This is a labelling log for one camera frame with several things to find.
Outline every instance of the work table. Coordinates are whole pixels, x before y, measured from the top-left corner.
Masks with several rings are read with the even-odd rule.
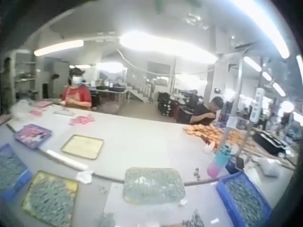
[[[75,178],[79,170],[49,157],[46,153],[48,150],[86,164],[89,170],[94,171],[91,184],[79,183],[73,227],[97,226],[96,221],[102,211],[112,212],[116,225],[121,227],[144,224],[151,219],[159,221],[162,225],[174,224],[183,219],[190,219],[195,209],[198,209],[206,227],[232,227],[227,211],[216,192],[216,181],[209,181],[206,173],[214,154],[204,153],[205,143],[198,137],[186,135],[183,131],[184,125],[74,109],[73,117],[54,114],[54,111],[60,108],[52,105],[42,117],[33,117],[26,121],[12,119],[8,125],[0,126],[0,145],[10,143],[33,174],[38,170],[44,170]],[[69,125],[71,118],[87,114],[91,114],[95,121],[86,125]],[[30,123],[53,131],[52,137],[40,146],[40,150],[32,151],[13,138],[12,130],[18,131]],[[74,134],[104,140],[101,153],[96,160],[62,153],[61,148]],[[281,167],[281,175],[275,179],[263,176],[258,167],[253,166],[252,163],[250,166],[245,170],[246,174],[263,192],[269,204],[275,206],[287,187],[293,171]],[[135,206],[126,203],[122,197],[122,183],[126,170],[131,167],[176,169],[184,184],[188,185],[185,187],[185,199],[188,200],[188,204],[179,207],[178,204]],[[200,169],[201,182],[197,182],[193,175],[196,167]],[[227,174],[228,172],[223,170],[220,176]],[[101,194],[98,189],[100,185],[108,188],[109,193]],[[25,226],[44,227],[45,224],[24,213],[20,207],[27,187],[19,192],[12,204],[2,204],[1,210],[8,206],[11,215]]]

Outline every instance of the face mask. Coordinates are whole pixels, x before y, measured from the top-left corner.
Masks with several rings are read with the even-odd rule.
[[[72,83],[75,85],[80,85],[82,83],[82,77],[72,77]]]

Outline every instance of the pink and blue water bottle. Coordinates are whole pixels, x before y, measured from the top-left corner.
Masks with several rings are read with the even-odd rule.
[[[224,145],[220,148],[217,152],[216,156],[214,157],[213,161],[207,168],[207,174],[211,178],[216,178],[222,169],[225,168],[226,164],[228,163],[231,157],[231,148],[227,145]]]

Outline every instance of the purple tray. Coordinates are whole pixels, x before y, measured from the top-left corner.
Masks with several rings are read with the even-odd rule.
[[[42,130],[43,131],[43,135],[36,135],[37,137],[41,137],[38,141],[34,142],[34,143],[26,143],[24,142],[22,139],[21,139],[21,135],[25,132],[26,129],[28,129],[28,127],[34,127],[36,129],[39,129],[39,130]],[[15,134],[14,134],[14,138],[24,144],[25,146],[31,148],[31,149],[37,149],[44,141],[46,141],[49,137],[51,137],[52,135],[52,131],[51,130],[48,130],[46,128],[43,128],[43,127],[40,127],[38,125],[35,125],[35,124],[29,124],[29,125],[25,125],[21,130],[17,131]]]

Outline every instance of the shelf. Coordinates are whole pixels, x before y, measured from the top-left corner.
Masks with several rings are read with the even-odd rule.
[[[16,83],[19,83],[19,82],[26,82],[26,81],[31,81],[31,80],[35,80],[35,78],[24,78],[24,79],[18,79],[18,80],[15,80]]]
[[[25,62],[16,63],[16,65],[34,65],[34,64],[36,64],[36,62],[34,61],[25,61]]]

